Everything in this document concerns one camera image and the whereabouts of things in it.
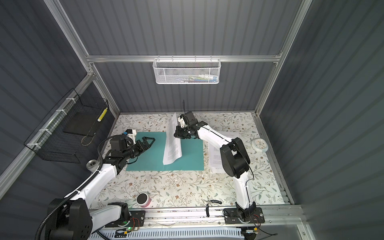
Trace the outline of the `printed paper sheet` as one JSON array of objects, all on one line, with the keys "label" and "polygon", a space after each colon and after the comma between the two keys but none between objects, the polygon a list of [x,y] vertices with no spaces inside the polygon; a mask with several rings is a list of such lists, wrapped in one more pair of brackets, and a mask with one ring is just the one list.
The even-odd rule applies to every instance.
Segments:
[{"label": "printed paper sheet", "polygon": [[182,157],[181,139],[174,136],[178,125],[176,113],[174,113],[168,121],[166,127],[166,144],[163,157],[163,165],[171,165],[177,159]]}]

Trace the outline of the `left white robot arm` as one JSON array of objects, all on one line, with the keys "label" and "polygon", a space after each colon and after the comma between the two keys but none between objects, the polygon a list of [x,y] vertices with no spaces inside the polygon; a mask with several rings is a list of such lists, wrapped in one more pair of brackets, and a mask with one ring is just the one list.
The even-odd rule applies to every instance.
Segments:
[{"label": "left white robot arm", "polygon": [[95,211],[89,207],[106,184],[130,164],[129,160],[137,160],[156,140],[151,137],[136,140],[135,136],[125,131],[102,141],[110,143],[110,150],[103,155],[98,148],[98,168],[71,193],[50,203],[47,216],[37,228],[36,240],[42,236],[46,240],[86,240],[110,223],[117,222],[122,227],[134,224],[126,203],[114,202]]}]

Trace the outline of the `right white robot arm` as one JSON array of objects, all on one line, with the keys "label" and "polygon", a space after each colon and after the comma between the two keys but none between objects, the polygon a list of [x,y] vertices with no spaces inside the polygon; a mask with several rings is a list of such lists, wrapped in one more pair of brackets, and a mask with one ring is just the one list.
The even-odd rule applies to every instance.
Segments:
[{"label": "right white robot arm", "polygon": [[178,123],[174,137],[179,139],[200,139],[219,149],[225,173],[233,178],[236,193],[236,210],[242,223],[253,222],[261,225],[265,222],[262,214],[257,214],[257,205],[251,196],[248,185],[250,157],[240,138],[231,139],[217,132],[204,121],[198,121],[193,112],[177,117]]}]

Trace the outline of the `teal plastic folder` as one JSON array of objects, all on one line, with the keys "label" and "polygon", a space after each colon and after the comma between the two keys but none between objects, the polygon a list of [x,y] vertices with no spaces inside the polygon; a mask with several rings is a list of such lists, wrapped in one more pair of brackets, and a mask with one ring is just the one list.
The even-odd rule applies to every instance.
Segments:
[{"label": "teal plastic folder", "polygon": [[130,159],[126,171],[203,171],[204,148],[199,139],[181,140],[182,157],[170,165],[163,164],[166,145],[165,132],[138,132],[137,139],[142,137],[155,138],[150,149],[136,159]]}]

